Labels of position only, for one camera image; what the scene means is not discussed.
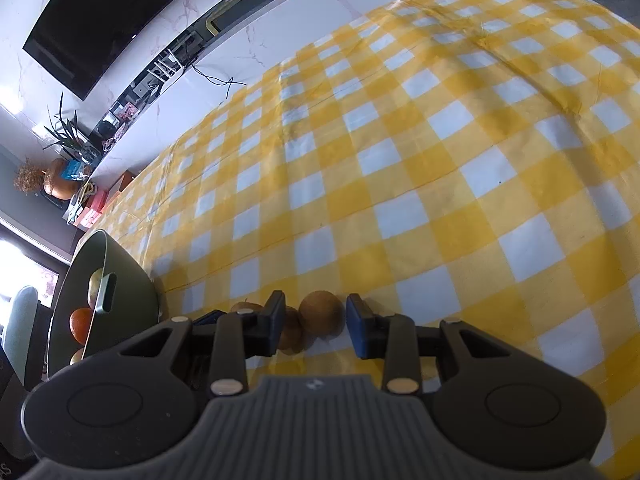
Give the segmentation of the brown kiwi fruit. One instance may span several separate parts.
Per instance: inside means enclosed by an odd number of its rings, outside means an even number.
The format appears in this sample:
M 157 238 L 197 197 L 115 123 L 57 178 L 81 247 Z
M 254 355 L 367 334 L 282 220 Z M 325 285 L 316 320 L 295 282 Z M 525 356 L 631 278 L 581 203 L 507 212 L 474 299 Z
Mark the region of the brown kiwi fruit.
M 336 336 L 343 326 L 344 307 L 332 292 L 314 290 L 300 302 L 298 315 L 310 336 Z
M 261 304 L 254 304 L 254 302 L 248 301 L 237 302 L 230 309 L 231 312 L 236 313 L 246 313 L 248 311 L 260 312 L 261 310 Z M 287 306 L 278 349 L 285 354 L 292 356 L 292 354 L 301 352 L 303 350 L 303 346 L 304 330 L 302 323 L 300 322 L 298 311 Z

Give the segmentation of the orange mandarin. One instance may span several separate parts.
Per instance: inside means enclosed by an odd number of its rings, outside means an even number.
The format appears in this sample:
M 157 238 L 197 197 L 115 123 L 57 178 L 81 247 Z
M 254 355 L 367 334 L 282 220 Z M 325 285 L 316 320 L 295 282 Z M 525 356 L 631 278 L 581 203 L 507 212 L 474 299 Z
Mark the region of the orange mandarin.
M 93 317 L 93 310 L 89 307 L 78 308 L 73 310 L 70 315 L 68 325 L 70 326 L 70 333 L 74 339 L 84 346 L 89 336 L 89 330 Z

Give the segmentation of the green colander bowl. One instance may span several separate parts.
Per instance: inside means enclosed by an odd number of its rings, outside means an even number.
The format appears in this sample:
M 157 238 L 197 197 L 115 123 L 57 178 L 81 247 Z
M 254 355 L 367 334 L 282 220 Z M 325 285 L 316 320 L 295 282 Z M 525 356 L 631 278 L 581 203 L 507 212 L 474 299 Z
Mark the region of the green colander bowl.
M 91 275 L 101 272 L 87 341 L 72 335 L 72 313 L 88 304 Z M 70 365 L 73 354 L 86 358 L 147 330 L 158 322 L 160 304 L 145 270 L 103 230 L 79 248 L 53 307 L 47 350 L 48 375 Z

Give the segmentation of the yellow checkered tablecloth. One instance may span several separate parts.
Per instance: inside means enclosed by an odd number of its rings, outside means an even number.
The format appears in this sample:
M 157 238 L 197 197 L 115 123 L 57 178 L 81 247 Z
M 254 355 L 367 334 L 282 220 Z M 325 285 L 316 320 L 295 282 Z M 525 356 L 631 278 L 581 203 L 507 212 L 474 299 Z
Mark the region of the yellow checkered tablecloth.
M 593 0 L 397 0 L 236 92 L 104 212 L 168 316 L 324 289 L 580 378 L 639 470 L 639 31 Z

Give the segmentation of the orange shoe box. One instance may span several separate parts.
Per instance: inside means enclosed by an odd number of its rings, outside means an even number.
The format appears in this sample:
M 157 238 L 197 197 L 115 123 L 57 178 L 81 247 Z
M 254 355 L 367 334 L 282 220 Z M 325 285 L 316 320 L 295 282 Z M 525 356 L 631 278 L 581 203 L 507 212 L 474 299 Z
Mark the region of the orange shoe box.
M 134 180 L 136 176 L 126 170 L 116 182 L 108 189 L 105 205 L 110 204 L 119 194 Z

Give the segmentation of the pink box stack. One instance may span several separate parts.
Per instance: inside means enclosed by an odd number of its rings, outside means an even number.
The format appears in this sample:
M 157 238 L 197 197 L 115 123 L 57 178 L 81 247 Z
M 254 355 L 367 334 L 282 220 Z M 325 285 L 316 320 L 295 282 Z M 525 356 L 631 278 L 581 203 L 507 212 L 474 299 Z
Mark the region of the pink box stack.
M 69 203 L 65 214 L 63 214 L 63 219 L 70 226 L 87 232 L 93 228 L 102 216 L 106 198 L 107 192 L 102 188 L 98 188 L 82 204 L 79 202 Z

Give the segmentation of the golden gourd vase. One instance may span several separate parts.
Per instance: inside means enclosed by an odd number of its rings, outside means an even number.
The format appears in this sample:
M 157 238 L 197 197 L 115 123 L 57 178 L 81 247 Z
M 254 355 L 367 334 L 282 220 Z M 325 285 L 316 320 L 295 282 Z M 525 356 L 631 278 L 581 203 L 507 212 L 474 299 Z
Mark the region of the golden gourd vase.
M 81 187 L 80 182 L 62 177 L 66 165 L 65 159 L 57 158 L 50 163 L 43 175 L 43 191 L 58 200 L 70 200 Z

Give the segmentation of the potted green plant left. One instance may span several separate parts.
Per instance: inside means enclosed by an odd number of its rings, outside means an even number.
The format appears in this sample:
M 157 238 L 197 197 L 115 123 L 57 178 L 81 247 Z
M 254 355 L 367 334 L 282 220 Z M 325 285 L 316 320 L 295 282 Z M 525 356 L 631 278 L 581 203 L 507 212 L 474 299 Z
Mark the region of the potted green plant left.
M 101 160 L 102 153 L 80 128 L 77 113 L 71 118 L 64 116 L 63 100 L 64 96 L 60 96 L 56 113 L 47 110 L 49 125 L 44 126 L 44 130 L 50 136 L 51 142 L 44 149 L 58 148 L 71 159 L 95 167 Z

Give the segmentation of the white wifi router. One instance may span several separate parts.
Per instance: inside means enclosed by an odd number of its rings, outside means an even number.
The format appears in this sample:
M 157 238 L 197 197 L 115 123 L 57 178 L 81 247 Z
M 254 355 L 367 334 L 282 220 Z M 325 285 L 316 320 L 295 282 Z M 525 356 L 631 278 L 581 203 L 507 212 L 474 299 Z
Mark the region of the white wifi router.
M 182 74 L 183 65 L 174 52 L 170 49 L 165 49 L 151 62 L 148 72 L 160 82 L 167 82 Z

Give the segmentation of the white tv cabinet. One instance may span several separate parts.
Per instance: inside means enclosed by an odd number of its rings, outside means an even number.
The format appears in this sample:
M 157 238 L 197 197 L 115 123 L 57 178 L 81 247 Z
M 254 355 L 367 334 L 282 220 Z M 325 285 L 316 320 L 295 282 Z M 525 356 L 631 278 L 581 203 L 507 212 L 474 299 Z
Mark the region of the white tv cabinet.
M 274 0 L 204 50 L 159 96 L 96 167 L 108 188 L 126 170 L 140 171 L 229 96 L 302 47 L 393 0 Z

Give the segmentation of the black television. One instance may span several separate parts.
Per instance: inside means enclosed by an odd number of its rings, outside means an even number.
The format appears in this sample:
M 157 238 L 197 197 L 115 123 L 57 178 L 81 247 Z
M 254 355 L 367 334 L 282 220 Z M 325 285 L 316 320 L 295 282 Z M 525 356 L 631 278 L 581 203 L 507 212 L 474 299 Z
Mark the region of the black television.
M 85 99 L 130 41 L 172 0 L 50 0 L 23 49 Z

